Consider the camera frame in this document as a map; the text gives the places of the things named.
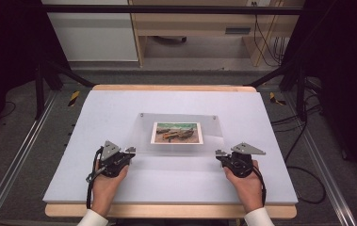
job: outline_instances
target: photograph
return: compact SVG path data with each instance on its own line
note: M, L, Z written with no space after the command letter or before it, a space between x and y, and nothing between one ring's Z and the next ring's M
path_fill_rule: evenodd
M153 144L203 144L201 125L198 122L155 122Z

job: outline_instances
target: hand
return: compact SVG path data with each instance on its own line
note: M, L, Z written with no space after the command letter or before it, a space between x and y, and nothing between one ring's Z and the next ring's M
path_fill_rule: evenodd
M258 168L256 160L252 160L252 163ZM263 207L261 182L254 172L245 178L239 178L226 167L224 167L224 171L227 179L234 185L246 213Z
M110 210L111 203L116 195L117 189L128 173L128 166L125 166L117 177L106 177L99 175L93 183L93 203L91 209L102 217L106 217Z

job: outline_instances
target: gray floor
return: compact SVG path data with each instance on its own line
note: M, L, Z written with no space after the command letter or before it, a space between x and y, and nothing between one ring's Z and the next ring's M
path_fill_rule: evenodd
M201 46L199 43L210 43L210 45ZM244 50L241 42L236 39L188 38L186 43L155 39L151 40L149 44L151 48L148 48L145 60L145 63L149 64L144 65L142 69L135 65L117 63L113 65L119 67L113 67L113 70L109 68L111 64L102 64L100 70L97 68L94 71L93 65L95 64L91 66L92 68L88 68L90 65L87 64L85 67L77 65L76 72L90 81L104 84L241 85L247 84L271 70L267 66L260 68L249 66L248 56L243 51L235 49L236 46L236 48ZM213 48L218 44L234 47ZM219 54L224 49L227 50L227 53ZM187 60L186 56L191 56L192 59ZM45 203L41 200L63 155L65 145L69 142L70 133L73 132L73 126L89 92L88 88L76 84L64 76L62 79L65 86L61 91L56 92L55 104L0 208L0 225L46 225L45 223L51 222L62 225L61 222L76 223L79 220L79 218L49 218L45 216ZM278 105L269 100L271 90L275 91L278 100L290 102L290 97L294 96L291 92L277 91L275 87L277 82L279 82L279 78L260 88L271 121L293 115L289 105ZM74 106L67 106L75 90L80 90L77 102ZM45 93L51 93L50 96L54 94L53 91L48 91L46 89ZM0 118L0 183L34 122L36 113L34 83L30 82L11 90L7 100L16 104L16 107L13 110L13 104L6 104L1 115L11 113ZM318 100L313 97L309 99L308 103L308 107L311 107L317 105ZM300 128L296 128L296 126L296 121L274 126L283 156L287 154L300 132ZM342 159L340 147L335 141L331 128L318 112L309 116L307 129L323 155L349 210L357 221L357 164ZM300 166L318 174L303 138L290 156L288 164ZM289 173L294 187L304 199L317 200L321 196L322 190L314 178L298 170L290 169ZM342 225L332 203L332 197L327 197L320 204L300 201L297 204L298 214L295 218L274 220L274 223L276 225Z

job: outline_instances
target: white cabinet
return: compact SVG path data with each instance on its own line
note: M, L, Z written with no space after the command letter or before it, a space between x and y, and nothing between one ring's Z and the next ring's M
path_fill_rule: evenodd
M127 5L126 0L42 0L43 4ZM138 61L128 13L48 13L69 61Z

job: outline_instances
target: white sleeve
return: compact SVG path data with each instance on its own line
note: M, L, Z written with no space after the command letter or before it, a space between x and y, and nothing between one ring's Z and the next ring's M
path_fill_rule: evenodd
M269 218L266 208L259 208L251 211L245 216L246 223L249 226L273 226L274 224Z
M78 226L106 226L108 220L88 209Z

